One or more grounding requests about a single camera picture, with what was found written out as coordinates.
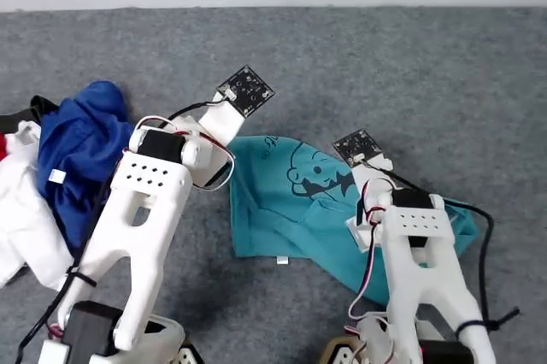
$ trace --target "robotic arm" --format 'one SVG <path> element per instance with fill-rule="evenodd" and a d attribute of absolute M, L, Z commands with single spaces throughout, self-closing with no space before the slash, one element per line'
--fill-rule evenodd
<path fill-rule="evenodd" d="M 163 280 L 163 262 L 192 185 L 215 182 L 234 157 L 226 145 L 244 119 L 274 92 L 243 67 L 222 84 L 200 121 L 165 120 L 136 126 L 115 170 L 111 192 L 79 263 L 77 279 L 57 310 L 61 340 L 45 341 L 39 364 L 163 364 L 197 362 L 183 349 L 183 328 L 150 315 Z M 149 210 L 140 226 L 140 208 Z M 123 311 L 90 301 L 97 281 L 122 257 L 131 259 L 132 290 Z"/>
<path fill-rule="evenodd" d="M 365 131 L 334 148 L 351 166 L 362 192 L 357 216 L 347 225 L 361 251 L 381 247 L 390 290 L 386 312 L 364 314 L 350 328 L 362 342 L 355 353 L 340 351 L 334 362 L 495 364 L 484 326 L 466 326 L 458 342 L 447 342 L 431 323 L 416 318 L 423 303 L 437 308 L 455 332 L 464 323 L 483 320 L 462 275 L 443 198 L 397 188 L 385 173 L 392 170 L 391 161 Z"/>

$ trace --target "black cable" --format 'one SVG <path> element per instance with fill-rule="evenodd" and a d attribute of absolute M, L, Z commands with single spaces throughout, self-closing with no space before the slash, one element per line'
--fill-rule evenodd
<path fill-rule="evenodd" d="M 425 189 L 422 189 L 421 187 L 419 187 L 418 185 L 415 185 L 412 182 L 409 182 L 402 176 L 399 176 L 398 174 L 392 171 L 383 170 L 383 169 L 378 169 L 378 170 L 390 176 L 391 178 L 405 184 L 411 189 L 414 189 L 415 191 L 420 191 L 422 193 L 429 194 L 429 192 L 426 191 Z M 460 332 L 462 332 L 462 330 L 468 326 L 482 325 L 482 326 L 485 326 L 489 332 L 496 331 L 499 329 L 499 327 L 502 324 L 504 324 L 505 322 L 519 315 L 521 311 L 518 308 L 514 308 L 513 310 L 511 310 L 508 314 L 506 314 L 499 320 L 490 319 L 490 312 L 488 309 L 488 296 L 486 295 L 486 257 L 488 255 L 488 245 L 490 244 L 491 236 L 492 236 L 492 233 L 494 232 L 494 218 L 488 212 L 485 212 L 482 208 L 478 208 L 470 204 L 454 202 L 450 199 L 444 199 L 444 204 L 449 204 L 450 206 L 454 206 L 456 208 L 464 208 L 472 212 L 475 212 L 476 214 L 479 214 L 482 217 L 484 217 L 487 223 L 485 238 L 483 239 L 483 242 L 480 246 L 480 253 L 479 253 L 479 298 L 480 298 L 480 309 L 481 309 L 483 320 L 482 321 L 474 320 L 474 321 L 468 321 L 466 323 L 463 323 L 456 330 L 456 337 L 459 336 Z"/>
<path fill-rule="evenodd" d="M 55 310 L 59 306 L 59 303 L 61 303 L 62 299 L 67 294 L 67 291 L 70 288 L 70 285 L 73 283 L 74 278 L 79 277 L 79 274 L 77 275 L 75 274 L 75 272 L 77 272 L 78 270 L 79 263 L 81 262 L 81 259 L 84 256 L 85 246 L 89 242 L 91 235 L 93 234 L 93 231 L 95 230 L 95 226 L 97 225 L 97 221 L 99 220 L 101 212 L 103 211 L 103 198 L 106 196 L 106 193 L 110 187 L 110 182 L 112 181 L 113 177 L 114 177 L 114 174 L 110 175 L 110 177 L 106 181 L 104 181 L 103 184 L 101 185 L 101 188 L 97 194 L 95 203 L 93 204 L 93 209 L 91 210 L 90 221 L 88 223 L 87 235 L 84 241 L 84 245 L 81 247 L 78 254 L 74 257 L 74 263 L 68 269 L 69 273 L 68 273 L 67 279 L 62 285 L 62 288 L 59 290 L 59 292 L 57 293 L 57 295 L 55 296 L 51 304 L 45 310 L 44 314 L 38 319 L 38 321 L 36 321 L 36 324 L 34 324 L 31 330 L 26 334 L 26 336 L 19 343 L 19 346 L 17 347 L 17 358 L 15 359 L 15 364 L 22 363 L 25 347 L 32 341 L 34 337 L 36 337 L 36 334 L 38 334 L 38 332 L 40 331 L 40 328 L 42 328 L 42 326 L 47 323 L 48 319 L 55 312 Z"/>
<path fill-rule="evenodd" d="M 197 103 L 193 103 L 192 105 L 188 105 L 187 107 L 185 108 L 182 108 L 182 109 L 179 109 L 177 110 L 174 114 L 171 114 L 169 115 L 168 119 L 169 120 L 173 120 L 175 118 L 178 118 L 179 116 L 181 116 L 182 114 L 185 114 L 187 112 L 190 112 L 191 110 L 194 110 L 194 109 L 199 109 L 199 108 L 203 108 L 205 106 L 215 106 L 215 105 L 218 105 L 222 102 L 224 102 L 225 99 L 221 99 L 220 101 L 218 102 L 197 102 Z M 167 123 L 162 123 L 159 127 L 160 128 L 164 128 L 166 126 Z"/>

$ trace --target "red and white wire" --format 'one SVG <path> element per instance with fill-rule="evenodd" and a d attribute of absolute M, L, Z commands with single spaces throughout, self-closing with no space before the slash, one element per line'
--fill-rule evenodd
<path fill-rule="evenodd" d="M 370 246 L 368 247 L 368 257 L 370 257 L 370 265 L 365 270 L 365 274 L 363 276 L 363 281 L 361 284 L 361 288 L 357 292 L 356 298 L 351 302 L 350 307 L 348 308 L 348 317 L 350 317 L 353 320 L 361 320 L 365 317 L 366 314 L 362 315 L 354 315 L 353 309 L 355 308 L 356 304 L 361 300 L 363 295 L 365 294 L 365 291 L 367 290 L 368 284 L 370 283 L 370 279 L 372 277 L 373 269 L 374 269 L 374 230 L 376 228 L 376 225 L 373 226 L 373 228 L 370 231 Z"/>
<path fill-rule="evenodd" d="M 367 342 L 366 341 L 363 341 L 362 344 L 359 346 L 358 349 L 356 349 L 353 354 L 351 354 L 351 357 L 350 357 L 350 364 L 353 364 L 353 360 L 355 360 L 355 358 L 357 357 L 357 355 L 359 353 L 361 353 L 365 348 L 367 348 Z"/>
<path fill-rule="evenodd" d="M 48 329 L 48 338 L 62 338 L 62 329 L 61 326 L 58 324 L 47 324 L 46 327 Z"/>

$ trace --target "white bracket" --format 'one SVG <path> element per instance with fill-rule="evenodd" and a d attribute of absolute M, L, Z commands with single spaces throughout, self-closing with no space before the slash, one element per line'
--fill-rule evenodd
<path fill-rule="evenodd" d="M 189 170 L 177 163 L 126 152 L 112 191 L 85 249 L 79 271 L 98 281 L 120 258 L 131 258 L 132 290 L 115 330 L 115 347 L 128 351 L 143 336 L 163 279 L 163 262 L 191 189 Z M 139 208 L 148 219 L 133 226 Z M 62 328 L 71 307 L 93 288 L 75 279 L 58 309 Z"/>
<path fill-rule="evenodd" d="M 401 362 L 418 364 L 421 350 L 415 316 L 421 303 L 431 304 L 452 330 L 470 320 L 481 320 L 479 305 L 468 290 L 454 250 L 454 233 L 440 197 L 436 208 L 390 206 L 382 221 L 382 250 L 390 289 L 387 307 L 390 334 Z M 410 236 L 427 237 L 425 263 L 416 263 Z M 473 352 L 477 364 L 494 364 L 496 358 L 483 326 L 470 326 L 460 340 Z"/>

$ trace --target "wire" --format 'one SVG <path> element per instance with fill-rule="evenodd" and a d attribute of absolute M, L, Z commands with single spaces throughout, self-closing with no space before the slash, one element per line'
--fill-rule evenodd
<path fill-rule="evenodd" d="M 353 320 L 361 320 L 365 317 L 366 314 L 363 315 L 353 315 L 353 309 L 355 308 L 357 302 L 361 300 L 361 297 L 365 294 L 365 291 L 367 290 L 368 283 L 370 282 L 370 278 L 372 277 L 373 267 L 374 267 L 374 231 L 376 230 L 376 226 L 374 225 L 373 228 L 370 230 L 370 246 L 368 247 L 368 257 L 367 257 L 367 266 L 365 267 L 365 273 L 362 278 L 362 284 L 357 292 L 356 298 L 351 302 L 350 307 L 348 308 L 348 317 L 350 317 Z"/>
<path fill-rule="evenodd" d="M 159 126 L 160 128 L 165 127 L 165 125 L 168 123 L 169 125 L 173 127 L 173 132 L 177 130 L 177 126 L 170 119 L 166 119 L 163 116 L 158 116 L 155 114 L 151 114 L 151 115 L 143 117 L 141 120 L 137 122 L 137 125 L 135 125 L 135 129 L 139 129 L 145 122 L 148 122 L 149 120 L 161 120 L 162 123 Z"/>
<path fill-rule="evenodd" d="M 344 326 L 344 331 L 351 336 L 358 336 L 361 334 L 354 326 Z"/>
<path fill-rule="evenodd" d="M 103 198 L 106 196 L 106 193 L 110 187 L 110 182 L 113 177 L 114 177 L 114 174 L 112 173 L 110 177 L 103 182 L 103 184 L 101 185 L 101 189 L 99 190 L 97 194 L 97 198 L 93 205 L 93 209 L 91 210 L 91 215 L 90 215 L 89 224 L 87 228 L 87 235 L 84 241 L 85 245 L 87 245 L 87 243 L 89 242 L 91 235 L 93 234 L 93 231 L 95 230 L 95 225 L 97 224 L 99 216 L 101 215 L 101 212 L 103 211 Z M 85 245 L 81 247 L 78 254 L 74 257 L 73 267 L 76 267 L 76 269 L 79 267 L 79 263 L 81 262 L 81 259 L 84 255 Z M 48 319 L 55 312 L 55 310 L 59 306 L 59 303 L 62 301 L 62 299 L 66 296 L 67 291 L 70 288 L 70 285 L 74 281 L 74 278 L 75 276 L 73 274 L 69 274 L 67 276 L 64 284 L 62 285 L 62 288 L 56 294 L 51 304 L 45 310 L 44 314 L 42 314 L 42 316 L 36 321 L 36 323 L 31 328 L 31 330 L 21 340 L 21 342 L 19 343 L 17 347 L 17 358 L 15 359 L 15 364 L 22 363 L 25 347 L 32 341 L 34 337 L 36 337 L 36 334 L 38 334 L 38 332 L 40 331 L 40 328 L 42 328 L 42 326 L 47 324 Z"/>
<path fill-rule="evenodd" d="M 192 105 L 189 105 L 185 108 L 182 108 L 182 109 L 179 109 L 177 110 L 174 114 L 171 114 L 169 115 L 168 119 L 169 120 L 173 120 L 179 116 L 181 116 L 182 114 L 185 114 L 185 113 L 188 113 L 190 112 L 191 110 L 195 110 L 195 109 L 199 109 L 199 108 L 203 108 L 205 106 L 218 106 L 220 105 L 221 103 L 225 102 L 226 99 L 225 98 L 222 98 L 220 101 L 217 101 L 217 102 L 198 102 L 198 103 L 193 103 Z"/>
<path fill-rule="evenodd" d="M 393 339 L 391 339 L 391 353 L 387 356 L 387 358 L 384 361 L 384 364 L 388 364 L 393 360 L 393 357 L 395 356 L 395 342 Z"/>
<path fill-rule="evenodd" d="M 366 341 L 363 341 L 362 344 L 359 346 L 358 349 L 356 349 L 353 354 L 351 355 L 350 357 L 350 364 L 353 364 L 353 360 L 355 360 L 355 358 L 357 357 L 357 355 L 359 353 L 361 353 L 365 348 L 367 348 L 367 342 Z"/>

